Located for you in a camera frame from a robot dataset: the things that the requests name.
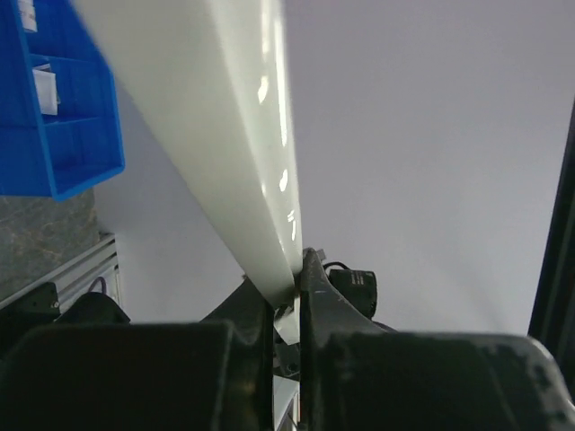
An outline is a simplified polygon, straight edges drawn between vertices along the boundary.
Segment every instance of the blue plastic bin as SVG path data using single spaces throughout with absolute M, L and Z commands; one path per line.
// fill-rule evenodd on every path
M 124 169 L 113 77 L 67 0 L 0 0 L 0 195 L 65 200 Z M 32 68 L 56 74 L 57 116 L 42 115 Z

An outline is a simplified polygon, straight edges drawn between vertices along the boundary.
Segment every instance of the metal frame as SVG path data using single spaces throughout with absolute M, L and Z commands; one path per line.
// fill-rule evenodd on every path
M 108 296 L 121 306 L 118 253 L 115 237 L 111 233 L 105 234 L 100 242 L 89 250 L 0 301 L 0 309 L 7 307 L 44 283 L 53 283 L 56 286 L 60 309 L 64 312 L 87 292 L 95 278 L 102 275 L 110 275 Z
M 535 297 L 529 335 L 555 357 L 567 385 L 575 391 L 575 110 L 563 165 L 544 262 Z

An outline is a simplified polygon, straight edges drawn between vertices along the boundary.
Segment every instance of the gray countertop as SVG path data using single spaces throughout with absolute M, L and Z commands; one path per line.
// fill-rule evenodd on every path
M 92 190 L 65 202 L 0 196 L 0 301 L 99 239 Z

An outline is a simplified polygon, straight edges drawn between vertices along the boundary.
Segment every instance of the white panel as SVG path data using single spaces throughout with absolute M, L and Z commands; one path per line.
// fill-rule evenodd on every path
M 302 247 L 279 2 L 74 3 L 240 266 L 286 300 Z
M 288 414 L 288 408 L 292 402 L 296 402 L 299 393 L 299 382 L 285 379 L 277 375 L 273 376 L 273 417 L 275 429 L 279 429 L 282 419 Z

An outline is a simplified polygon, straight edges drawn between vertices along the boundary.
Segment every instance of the gray wall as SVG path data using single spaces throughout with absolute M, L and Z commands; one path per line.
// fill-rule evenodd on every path
M 575 94 L 575 4 L 289 0 L 304 243 L 379 278 L 400 329 L 522 333 Z M 97 189 L 128 313 L 199 319 L 241 270 L 128 97 Z
M 127 167 L 96 206 L 118 240 L 123 306 L 134 321 L 199 320 L 243 272 L 119 85 L 118 104 Z

